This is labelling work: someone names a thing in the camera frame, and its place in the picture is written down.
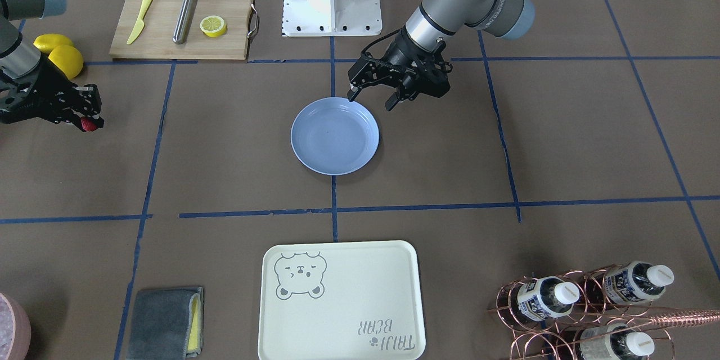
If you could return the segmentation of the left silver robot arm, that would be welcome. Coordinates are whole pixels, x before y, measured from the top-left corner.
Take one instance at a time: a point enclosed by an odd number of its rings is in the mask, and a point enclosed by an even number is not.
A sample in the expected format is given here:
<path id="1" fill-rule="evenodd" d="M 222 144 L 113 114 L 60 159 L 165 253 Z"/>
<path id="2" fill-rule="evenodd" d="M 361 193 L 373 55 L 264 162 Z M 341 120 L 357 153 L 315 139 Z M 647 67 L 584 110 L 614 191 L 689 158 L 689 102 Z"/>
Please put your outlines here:
<path id="1" fill-rule="evenodd" d="M 390 44 L 381 57 L 363 48 L 348 72 L 347 98 L 355 101 L 368 87 L 391 87 L 385 102 L 391 111 L 419 95 L 443 97 L 453 67 L 442 52 L 458 30 L 466 26 L 516 40 L 532 27 L 535 14 L 531 0 L 422 0 L 401 28 L 386 35 Z"/>

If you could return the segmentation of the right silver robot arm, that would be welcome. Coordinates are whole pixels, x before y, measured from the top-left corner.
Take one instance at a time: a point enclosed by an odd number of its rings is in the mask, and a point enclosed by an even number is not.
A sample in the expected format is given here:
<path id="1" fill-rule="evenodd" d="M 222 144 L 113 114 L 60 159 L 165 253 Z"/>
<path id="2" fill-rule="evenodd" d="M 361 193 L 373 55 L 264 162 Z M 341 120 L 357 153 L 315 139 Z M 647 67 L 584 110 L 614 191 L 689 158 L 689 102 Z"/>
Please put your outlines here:
<path id="1" fill-rule="evenodd" d="M 67 0 L 1 0 L 1 121 L 29 119 L 74 125 L 82 132 L 105 126 L 96 85 L 79 86 L 26 39 L 15 21 L 64 14 Z"/>

